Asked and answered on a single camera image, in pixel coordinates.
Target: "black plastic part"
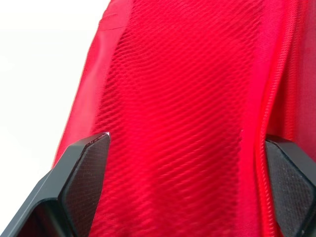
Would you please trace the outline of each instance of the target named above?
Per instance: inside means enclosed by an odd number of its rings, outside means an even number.
[[[108,133],[70,145],[36,184],[1,237],[88,236],[102,191],[109,145]]]
[[[276,220],[284,237],[316,237],[316,163],[295,143],[268,136]]]

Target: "red bag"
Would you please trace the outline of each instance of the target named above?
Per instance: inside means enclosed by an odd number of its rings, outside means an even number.
[[[264,140],[316,160],[315,0],[112,0],[56,161],[110,132],[91,237],[278,237]]]

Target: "red mesh fabric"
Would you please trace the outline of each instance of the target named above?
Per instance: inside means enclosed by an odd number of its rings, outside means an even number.
[[[111,133],[91,237],[261,236],[254,143],[293,2],[110,3],[56,155]]]
[[[233,236],[262,1],[134,1],[93,133],[112,143],[90,236]]]

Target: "red zipper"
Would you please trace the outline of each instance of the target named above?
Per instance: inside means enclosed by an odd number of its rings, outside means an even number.
[[[299,9],[298,0],[288,0],[285,4],[286,10],[283,17],[281,32],[276,45],[276,52],[271,65],[269,79],[265,88],[261,106],[262,109],[259,116],[259,129],[255,140],[255,169],[259,189],[263,237],[279,236],[275,221],[273,199],[267,168],[265,138],[278,86],[290,52]]]

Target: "mesh panel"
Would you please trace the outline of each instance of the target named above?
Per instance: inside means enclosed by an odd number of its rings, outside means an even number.
[[[275,144],[266,147],[277,221],[284,237],[301,236],[315,204],[313,186]]]
[[[90,236],[234,236],[260,0],[135,0],[94,133],[112,143]]]
[[[62,202],[76,235],[89,236],[102,192],[108,136],[89,145],[63,192]]]

